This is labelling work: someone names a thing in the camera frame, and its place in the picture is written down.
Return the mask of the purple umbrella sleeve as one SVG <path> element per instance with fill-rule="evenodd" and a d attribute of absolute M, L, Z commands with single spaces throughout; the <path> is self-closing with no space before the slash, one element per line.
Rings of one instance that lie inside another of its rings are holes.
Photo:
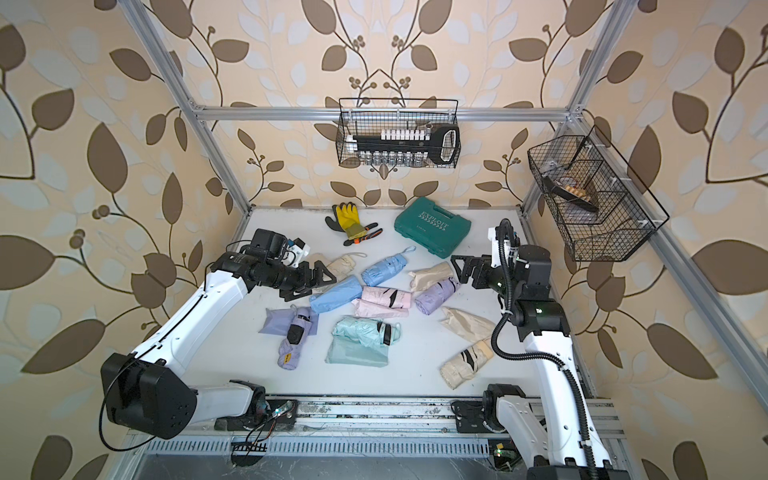
<path fill-rule="evenodd" d="M 269 335 L 286 336 L 291 322 L 297 315 L 306 318 L 311 322 L 309 335 L 317 334 L 319 315 L 310 307 L 292 306 L 286 309 L 267 309 L 266 318 L 260 333 Z"/>

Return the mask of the purple umbrella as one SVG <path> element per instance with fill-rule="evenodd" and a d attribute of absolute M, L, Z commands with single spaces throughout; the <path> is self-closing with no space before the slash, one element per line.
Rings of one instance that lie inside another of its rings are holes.
<path fill-rule="evenodd" d="M 311 307 L 298 307 L 278 349 L 277 365 L 285 370 L 298 367 L 304 345 L 317 334 L 318 314 Z"/>

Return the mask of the mint green umbrella sleeve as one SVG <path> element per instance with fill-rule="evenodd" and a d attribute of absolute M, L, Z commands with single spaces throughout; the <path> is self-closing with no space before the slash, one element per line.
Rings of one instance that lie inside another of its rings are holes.
<path fill-rule="evenodd" d="M 359 342 L 335 337 L 325 362 L 381 368 L 389 363 L 389 347 L 386 345 L 365 346 Z"/>

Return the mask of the tan umbrella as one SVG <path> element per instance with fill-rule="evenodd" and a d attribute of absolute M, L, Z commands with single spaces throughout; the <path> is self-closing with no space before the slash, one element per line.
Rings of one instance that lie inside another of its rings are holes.
<path fill-rule="evenodd" d="M 439 373 L 451 390 L 475 377 L 495 356 L 489 339 L 483 339 L 446 361 Z"/>

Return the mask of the beige sleeved umbrella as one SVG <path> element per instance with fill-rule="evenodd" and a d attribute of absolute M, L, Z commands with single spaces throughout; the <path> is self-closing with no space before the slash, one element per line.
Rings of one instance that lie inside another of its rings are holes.
<path fill-rule="evenodd" d="M 315 265 L 317 262 L 321 262 L 324 266 L 327 266 L 329 264 L 329 260 L 323 254 L 320 254 L 320 253 L 310 254 L 306 258 L 306 261 L 311 270 L 315 269 Z"/>

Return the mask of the blue sleeved umbrella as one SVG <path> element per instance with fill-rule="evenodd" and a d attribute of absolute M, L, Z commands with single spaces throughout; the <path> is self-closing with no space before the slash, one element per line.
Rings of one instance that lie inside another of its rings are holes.
<path fill-rule="evenodd" d="M 311 309 L 318 313 L 327 313 L 351 303 L 362 296 L 363 287 L 355 276 L 348 276 L 324 293 L 310 298 Z"/>

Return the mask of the cream sleeved umbrella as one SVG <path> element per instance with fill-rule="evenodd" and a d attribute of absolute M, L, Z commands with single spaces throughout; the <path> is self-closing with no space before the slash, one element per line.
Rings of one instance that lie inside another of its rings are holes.
<path fill-rule="evenodd" d="M 488 339 L 495 328 L 491 321 L 459 309 L 443 307 L 445 318 L 440 324 L 471 343 Z"/>
<path fill-rule="evenodd" d="M 454 271 L 448 262 L 441 262 L 429 268 L 409 271 L 408 274 L 411 278 L 410 290 L 423 292 L 438 282 L 452 277 Z"/>

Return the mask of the pink sleeved umbrella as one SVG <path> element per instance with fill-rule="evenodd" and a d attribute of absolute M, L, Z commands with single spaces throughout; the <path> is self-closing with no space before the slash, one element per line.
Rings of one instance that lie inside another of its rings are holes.
<path fill-rule="evenodd" d="M 355 315 L 360 318 L 389 319 L 409 316 L 409 310 L 405 308 L 385 307 L 362 299 L 355 299 L 352 304 L 355 307 Z"/>

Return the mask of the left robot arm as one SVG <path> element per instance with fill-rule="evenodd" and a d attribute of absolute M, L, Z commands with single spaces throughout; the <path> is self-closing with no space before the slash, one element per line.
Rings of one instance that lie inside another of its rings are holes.
<path fill-rule="evenodd" d="M 115 353 L 103 363 L 98 421 L 164 440 L 208 420 L 259 427 L 272 415 L 262 386 L 243 380 L 218 387 L 189 386 L 183 376 L 220 321 L 254 288 L 271 288 L 284 301 L 293 301 L 336 283 L 322 261 L 306 261 L 308 254 L 301 239 L 264 229 L 239 250 L 223 253 L 165 325 L 131 353 Z"/>

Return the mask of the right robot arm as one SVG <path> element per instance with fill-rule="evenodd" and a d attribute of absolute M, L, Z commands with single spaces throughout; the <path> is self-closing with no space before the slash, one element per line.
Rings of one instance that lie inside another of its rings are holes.
<path fill-rule="evenodd" d="M 454 255 L 462 284 L 499 294 L 502 317 L 490 337 L 494 354 L 531 361 L 537 369 L 544 418 L 516 386 L 491 385 L 485 393 L 489 425 L 512 439 L 529 479 L 627 479 L 603 445 L 577 376 L 573 341 L 562 306 L 550 295 L 550 253 L 543 247 L 511 247 L 480 257 Z"/>

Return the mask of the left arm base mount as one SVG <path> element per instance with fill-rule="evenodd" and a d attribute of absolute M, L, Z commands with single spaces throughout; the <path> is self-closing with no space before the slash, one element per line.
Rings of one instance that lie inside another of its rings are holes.
<path fill-rule="evenodd" d="M 293 425 L 298 405 L 299 402 L 296 399 L 260 398 L 241 416 L 216 419 L 214 429 L 216 431 L 253 431 L 262 427 L 270 428 L 273 424 L 279 423 Z"/>

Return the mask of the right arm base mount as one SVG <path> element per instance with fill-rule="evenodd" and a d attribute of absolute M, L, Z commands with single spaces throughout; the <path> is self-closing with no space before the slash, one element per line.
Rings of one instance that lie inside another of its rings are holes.
<path fill-rule="evenodd" d="M 456 422 L 456 430 L 462 434 L 496 433 L 507 434 L 495 420 L 490 420 L 480 400 L 453 400 L 451 411 Z"/>

